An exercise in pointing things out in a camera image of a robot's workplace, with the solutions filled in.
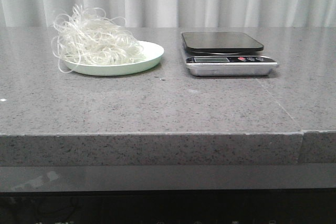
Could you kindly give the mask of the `black silver kitchen scale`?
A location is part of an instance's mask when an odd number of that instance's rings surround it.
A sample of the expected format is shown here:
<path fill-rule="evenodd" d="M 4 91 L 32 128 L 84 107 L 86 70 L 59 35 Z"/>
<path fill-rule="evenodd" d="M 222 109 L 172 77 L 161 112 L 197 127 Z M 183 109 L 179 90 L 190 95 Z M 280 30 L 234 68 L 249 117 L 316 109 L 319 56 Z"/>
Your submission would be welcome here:
<path fill-rule="evenodd" d="M 181 37 L 181 56 L 194 76 L 267 76 L 278 67 L 278 62 L 260 54 L 263 44 L 245 33 L 190 31 Z"/>

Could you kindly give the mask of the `white vermicelli noodle bundle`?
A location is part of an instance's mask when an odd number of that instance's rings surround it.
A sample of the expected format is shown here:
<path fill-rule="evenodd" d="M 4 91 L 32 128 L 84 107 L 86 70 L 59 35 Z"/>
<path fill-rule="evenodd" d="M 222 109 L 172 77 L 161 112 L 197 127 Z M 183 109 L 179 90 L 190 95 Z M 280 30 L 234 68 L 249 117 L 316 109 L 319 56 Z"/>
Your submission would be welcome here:
<path fill-rule="evenodd" d="M 100 7 L 74 5 L 72 15 L 58 14 L 53 22 L 53 55 L 61 62 L 89 66 L 117 66 L 145 60 L 143 47 L 125 27 L 106 16 Z"/>

